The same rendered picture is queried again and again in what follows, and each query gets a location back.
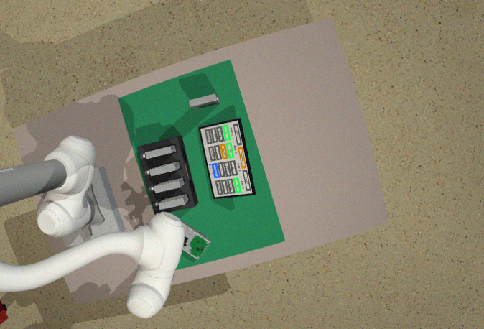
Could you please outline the green mat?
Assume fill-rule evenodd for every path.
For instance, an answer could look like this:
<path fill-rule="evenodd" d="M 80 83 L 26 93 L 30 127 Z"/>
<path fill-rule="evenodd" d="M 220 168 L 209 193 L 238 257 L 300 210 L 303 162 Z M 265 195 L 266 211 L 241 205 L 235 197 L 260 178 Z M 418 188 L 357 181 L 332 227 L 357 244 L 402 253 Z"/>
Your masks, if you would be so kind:
<path fill-rule="evenodd" d="M 220 103 L 191 108 L 189 100 L 216 94 Z M 198 204 L 170 212 L 211 240 L 197 260 L 182 250 L 175 270 L 285 241 L 264 166 L 231 60 L 120 97 L 131 145 L 146 188 L 139 146 L 182 136 Z M 213 199 L 199 128 L 241 118 L 256 195 Z"/>

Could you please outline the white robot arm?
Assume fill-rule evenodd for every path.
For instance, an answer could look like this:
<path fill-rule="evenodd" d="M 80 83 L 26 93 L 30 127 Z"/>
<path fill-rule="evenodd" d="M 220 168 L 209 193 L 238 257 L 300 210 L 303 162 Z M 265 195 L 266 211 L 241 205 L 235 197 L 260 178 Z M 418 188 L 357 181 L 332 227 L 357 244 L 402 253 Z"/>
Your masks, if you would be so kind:
<path fill-rule="evenodd" d="M 92 236 L 90 225 L 105 218 L 92 185 L 96 150 L 87 141 L 69 136 L 42 162 L 0 169 L 0 207 L 49 191 L 37 211 L 39 229 L 55 238 L 80 229 L 86 237 Z M 133 231 L 96 236 L 33 264 L 0 261 L 0 292 L 43 287 L 102 257 L 124 254 L 138 264 L 127 294 L 127 308 L 131 314 L 147 319 L 167 300 L 184 240 L 182 221 L 168 212 L 157 213 Z"/>

